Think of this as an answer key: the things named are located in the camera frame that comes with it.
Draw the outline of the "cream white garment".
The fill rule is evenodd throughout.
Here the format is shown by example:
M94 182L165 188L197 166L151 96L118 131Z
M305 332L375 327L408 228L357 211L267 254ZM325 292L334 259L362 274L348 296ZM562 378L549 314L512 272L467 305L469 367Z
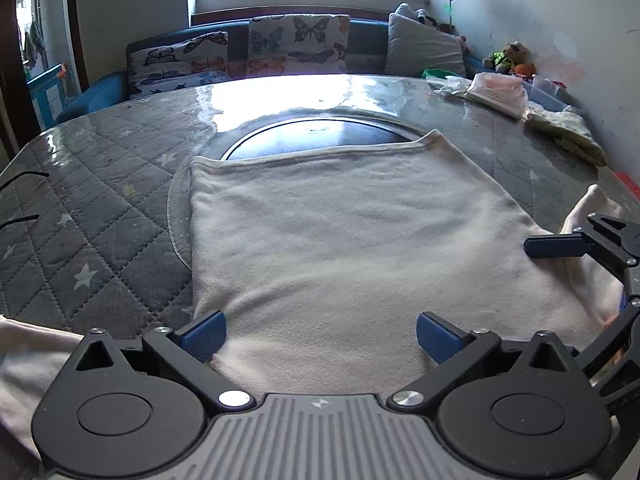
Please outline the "cream white garment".
M387 394L427 370L423 310L585 347L622 300L589 257L528 258L534 220L438 131L186 169L190 264L126 200L144 167L111 139L42 140L6 173L1 427L24 448L91 327L128 338L219 310L230 336L208 360L250 392Z

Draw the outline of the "folded pink white clothes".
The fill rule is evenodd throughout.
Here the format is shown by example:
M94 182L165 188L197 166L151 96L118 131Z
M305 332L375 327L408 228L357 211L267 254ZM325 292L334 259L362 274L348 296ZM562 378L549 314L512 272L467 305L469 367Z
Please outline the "folded pink white clothes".
M476 74L465 95L514 119L521 119L528 107L528 94L521 81L503 74Z

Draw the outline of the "red plastic box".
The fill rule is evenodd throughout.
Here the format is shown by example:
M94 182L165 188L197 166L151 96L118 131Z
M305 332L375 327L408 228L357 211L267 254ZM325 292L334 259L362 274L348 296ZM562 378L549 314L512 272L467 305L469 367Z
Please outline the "red plastic box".
M614 174L616 175L617 179L620 180L620 182L623 182L623 184L626 186L626 188L628 188L631 194L637 200L640 200L640 185L634 182L634 180L632 180L631 177L629 177L628 174L625 174L624 172L615 171Z

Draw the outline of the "folded yellow floral cloth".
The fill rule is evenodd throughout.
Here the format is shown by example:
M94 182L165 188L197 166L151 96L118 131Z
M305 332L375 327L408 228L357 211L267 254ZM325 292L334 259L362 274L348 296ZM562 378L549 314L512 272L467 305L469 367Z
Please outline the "folded yellow floral cloth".
M608 166L608 158L596 140L582 114L572 106L560 112L550 112L530 106L522 115L526 124L534 131L550 139L560 148L589 162L592 166Z

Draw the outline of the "clear plastic storage box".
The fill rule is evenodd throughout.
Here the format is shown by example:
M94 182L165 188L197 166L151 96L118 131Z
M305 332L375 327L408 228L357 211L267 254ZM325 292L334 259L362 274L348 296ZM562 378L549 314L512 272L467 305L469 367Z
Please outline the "clear plastic storage box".
M529 101L537 103L549 112L562 112L570 106L570 95L562 84L557 84L539 75L533 76L531 81L523 80Z

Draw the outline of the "grey quilted star table cover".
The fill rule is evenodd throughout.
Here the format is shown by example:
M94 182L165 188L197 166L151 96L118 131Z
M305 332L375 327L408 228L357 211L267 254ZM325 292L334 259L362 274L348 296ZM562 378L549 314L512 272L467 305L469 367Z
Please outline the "grey quilted star table cover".
M1 175L1 431L49 479L634 479L639 205L422 80L129 101Z

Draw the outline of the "plush teddy bear toy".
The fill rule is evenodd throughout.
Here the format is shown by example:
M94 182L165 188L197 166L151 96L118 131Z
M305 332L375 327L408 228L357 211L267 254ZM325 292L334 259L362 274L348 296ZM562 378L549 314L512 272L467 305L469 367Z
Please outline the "plush teddy bear toy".
M529 80L536 74L536 67L528 62L528 56L528 49L520 42L510 42L484 58L483 67L498 74Z

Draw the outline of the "crumpled clear plastic bag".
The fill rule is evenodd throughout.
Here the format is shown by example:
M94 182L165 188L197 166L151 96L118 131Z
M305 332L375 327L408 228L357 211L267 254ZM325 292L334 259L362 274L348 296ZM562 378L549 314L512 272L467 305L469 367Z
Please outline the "crumpled clear plastic bag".
M425 81L440 96L457 96L458 98L463 98L472 84L471 79L458 76L446 76L445 78L427 76Z

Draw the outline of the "green plastic bowl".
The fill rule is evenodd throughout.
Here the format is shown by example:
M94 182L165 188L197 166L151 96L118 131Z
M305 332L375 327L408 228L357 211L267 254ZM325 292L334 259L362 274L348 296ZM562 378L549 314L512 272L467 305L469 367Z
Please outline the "green plastic bowl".
M452 73L449 70L441 70L440 68L427 68L426 70L423 71L422 77L423 78L433 77L433 78L439 78L439 79L446 79L451 74Z

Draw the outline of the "blue sofa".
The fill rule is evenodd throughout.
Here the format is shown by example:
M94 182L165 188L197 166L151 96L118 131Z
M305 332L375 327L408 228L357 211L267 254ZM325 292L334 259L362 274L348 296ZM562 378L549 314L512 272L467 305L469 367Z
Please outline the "blue sofa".
M266 15L191 27L130 44L127 68L107 75L58 115L68 122L120 102L235 79L299 74L465 76L464 41L413 22L419 38L347 14Z

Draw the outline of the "black round induction cooktop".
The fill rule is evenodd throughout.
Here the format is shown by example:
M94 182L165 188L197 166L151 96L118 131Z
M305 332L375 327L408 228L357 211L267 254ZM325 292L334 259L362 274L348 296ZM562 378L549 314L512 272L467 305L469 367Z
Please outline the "black round induction cooktop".
M410 142L421 136L415 128L385 120L340 116L296 118L247 133L220 159L244 160L337 146Z

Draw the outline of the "blue white cabinet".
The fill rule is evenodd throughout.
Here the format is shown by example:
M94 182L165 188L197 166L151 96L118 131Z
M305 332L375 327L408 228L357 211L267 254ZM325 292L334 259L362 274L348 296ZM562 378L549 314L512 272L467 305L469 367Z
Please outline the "blue white cabinet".
M70 100L66 92L67 64L55 65L27 81L41 131L52 128Z

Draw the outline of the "left butterfly print cushion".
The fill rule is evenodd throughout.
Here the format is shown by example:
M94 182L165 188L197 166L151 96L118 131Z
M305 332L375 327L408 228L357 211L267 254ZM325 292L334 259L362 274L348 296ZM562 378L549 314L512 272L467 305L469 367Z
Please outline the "left butterfly print cushion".
M209 32L128 56L128 94L137 100L230 80L226 32Z

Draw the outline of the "butterfly print cushion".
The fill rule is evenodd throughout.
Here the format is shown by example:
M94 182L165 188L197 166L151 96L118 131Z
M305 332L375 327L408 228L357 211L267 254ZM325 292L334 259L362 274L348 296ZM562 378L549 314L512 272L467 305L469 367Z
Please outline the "butterfly print cushion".
M226 32L209 32L128 56L128 94L137 100L230 80Z
M348 14L282 14L248 23L247 78L347 73Z

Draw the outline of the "right butterfly print cushion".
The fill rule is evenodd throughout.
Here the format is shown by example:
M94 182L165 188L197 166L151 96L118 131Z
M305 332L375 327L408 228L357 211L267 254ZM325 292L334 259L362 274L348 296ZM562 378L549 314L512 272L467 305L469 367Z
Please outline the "right butterfly print cushion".
M347 73L348 14L282 14L248 23L247 78Z

